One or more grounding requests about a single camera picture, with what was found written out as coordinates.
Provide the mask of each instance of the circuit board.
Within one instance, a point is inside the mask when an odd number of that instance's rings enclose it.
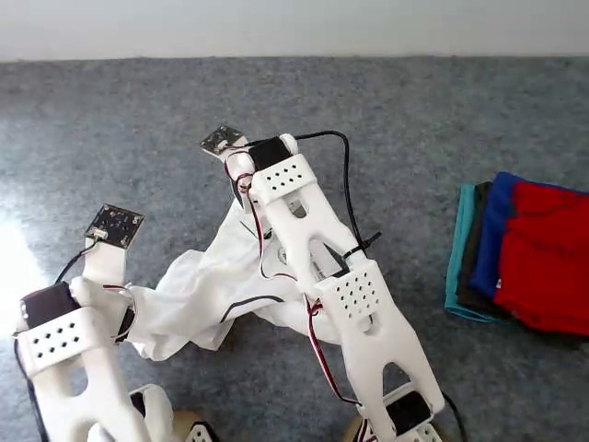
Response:
[[[88,226],[85,236],[128,249],[144,219],[141,214],[104,204]]]
[[[237,129],[223,124],[201,141],[201,147],[209,154],[219,157],[242,136]]]

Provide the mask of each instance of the blue fabric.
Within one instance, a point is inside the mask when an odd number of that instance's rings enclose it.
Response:
[[[499,172],[489,192],[487,207],[482,219],[479,255],[468,286],[488,298],[495,296],[499,280],[499,256],[505,224],[511,210],[514,185],[523,178],[507,172]]]
[[[448,263],[448,271],[445,277],[444,307],[450,313],[468,320],[493,322],[497,319],[478,313],[470,308],[460,306],[458,304],[458,297],[456,296],[458,274],[460,273],[460,267],[462,265],[462,254],[464,252],[465,244],[467,243],[468,232],[475,213],[474,194],[475,186],[469,184],[460,186],[460,201],[458,203],[458,213],[456,214],[452,253],[450,254],[450,262]]]

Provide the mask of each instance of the white fabric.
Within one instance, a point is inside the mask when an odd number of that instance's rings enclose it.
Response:
[[[296,283],[284,277],[266,280],[259,272],[259,245],[252,215],[237,201],[219,227],[206,252],[188,250],[171,263],[156,290],[130,286],[137,305],[137,319],[128,340],[142,357],[156,361],[175,354],[186,343],[216,350],[229,333],[233,320],[254,311],[282,327],[306,334],[307,314]],[[280,242],[265,241],[264,272],[290,273],[278,259]],[[251,297],[273,296],[284,300],[256,300],[233,308],[226,321],[221,318],[235,302]],[[317,337],[339,343],[327,316],[314,318]]]

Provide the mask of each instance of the stack of folded clothes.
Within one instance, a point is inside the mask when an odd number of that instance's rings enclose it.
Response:
[[[589,335],[589,195],[500,172],[464,185],[445,307],[479,321],[518,318]]]

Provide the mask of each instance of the dark green fabric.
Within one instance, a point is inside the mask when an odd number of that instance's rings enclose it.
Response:
[[[482,297],[476,290],[468,287],[470,276],[477,265],[482,218],[491,186],[492,182],[490,181],[482,182],[475,186],[475,214],[472,219],[467,242],[462,254],[462,265],[460,267],[460,273],[458,274],[458,288],[456,290],[456,295],[458,297],[458,304],[463,307],[496,318],[508,318],[509,314],[505,310],[495,305],[492,300]]]

